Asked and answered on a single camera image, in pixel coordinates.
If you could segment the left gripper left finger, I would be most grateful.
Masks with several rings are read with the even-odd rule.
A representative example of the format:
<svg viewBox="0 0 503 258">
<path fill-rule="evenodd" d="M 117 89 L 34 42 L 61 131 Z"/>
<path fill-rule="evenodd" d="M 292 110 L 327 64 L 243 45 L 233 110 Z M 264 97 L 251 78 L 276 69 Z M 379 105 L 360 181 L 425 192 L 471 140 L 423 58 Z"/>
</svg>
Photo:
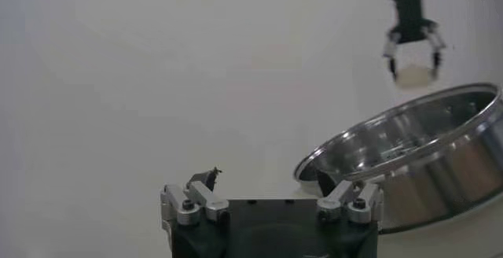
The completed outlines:
<svg viewBox="0 0 503 258">
<path fill-rule="evenodd" d="M 196 226 L 202 219 L 216 225 L 229 222 L 229 201 L 214 192 L 216 179 L 222 173 L 214 167 L 194 174 L 184 185 L 166 184 L 160 191 L 162 227 L 175 222 L 184 227 Z"/>
</svg>

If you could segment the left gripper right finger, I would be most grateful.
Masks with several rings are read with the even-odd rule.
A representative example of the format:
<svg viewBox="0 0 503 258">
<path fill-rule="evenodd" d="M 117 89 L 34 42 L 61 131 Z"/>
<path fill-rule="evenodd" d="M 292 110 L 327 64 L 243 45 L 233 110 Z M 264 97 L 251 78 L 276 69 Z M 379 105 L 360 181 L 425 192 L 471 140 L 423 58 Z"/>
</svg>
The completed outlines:
<svg viewBox="0 0 503 258">
<path fill-rule="evenodd" d="M 322 197 L 316 201 L 317 216 L 323 223 L 335 222 L 343 215 L 351 223 L 380 222 L 384 214 L 384 191 L 372 182 L 334 181 L 317 171 Z"/>
</svg>

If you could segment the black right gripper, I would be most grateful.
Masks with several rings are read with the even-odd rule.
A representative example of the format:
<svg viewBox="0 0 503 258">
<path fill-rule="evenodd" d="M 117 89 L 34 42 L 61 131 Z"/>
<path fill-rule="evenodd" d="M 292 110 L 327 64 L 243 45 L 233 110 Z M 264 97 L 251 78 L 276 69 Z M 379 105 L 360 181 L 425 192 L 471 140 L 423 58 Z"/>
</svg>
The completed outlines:
<svg viewBox="0 0 503 258">
<path fill-rule="evenodd" d="M 397 69 L 395 54 L 398 44 L 428 41 L 433 49 L 431 76 L 437 79 L 442 65 L 442 51 L 446 48 L 443 37 L 435 26 L 436 22 L 423 16 L 422 0 L 392 0 L 395 3 L 397 21 L 395 26 L 388 32 L 384 46 L 383 57 L 387 59 L 387 67 L 394 81 L 396 81 Z"/>
</svg>

